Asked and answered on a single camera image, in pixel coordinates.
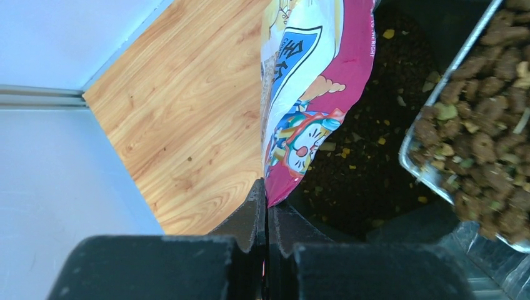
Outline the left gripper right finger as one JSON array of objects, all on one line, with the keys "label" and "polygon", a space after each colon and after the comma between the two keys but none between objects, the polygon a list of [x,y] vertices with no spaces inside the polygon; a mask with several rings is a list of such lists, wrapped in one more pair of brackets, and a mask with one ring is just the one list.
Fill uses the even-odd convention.
[{"label": "left gripper right finger", "polygon": [[334,242],[288,204],[267,210],[267,230],[270,299],[474,299],[443,247]]}]

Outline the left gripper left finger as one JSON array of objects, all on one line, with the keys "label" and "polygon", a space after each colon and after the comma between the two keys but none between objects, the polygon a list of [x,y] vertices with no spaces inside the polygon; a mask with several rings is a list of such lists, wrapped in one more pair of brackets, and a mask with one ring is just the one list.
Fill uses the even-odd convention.
[{"label": "left gripper left finger", "polygon": [[264,181],[199,236],[99,235],[69,254],[49,299],[261,299]]}]

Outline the cat food bag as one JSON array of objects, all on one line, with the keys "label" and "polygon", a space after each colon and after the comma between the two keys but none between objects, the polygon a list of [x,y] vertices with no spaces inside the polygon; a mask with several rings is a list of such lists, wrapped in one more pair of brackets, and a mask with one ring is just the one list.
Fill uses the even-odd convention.
[{"label": "cat food bag", "polygon": [[334,239],[437,201],[401,143],[487,1],[274,1],[263,19],[267,206]]}]

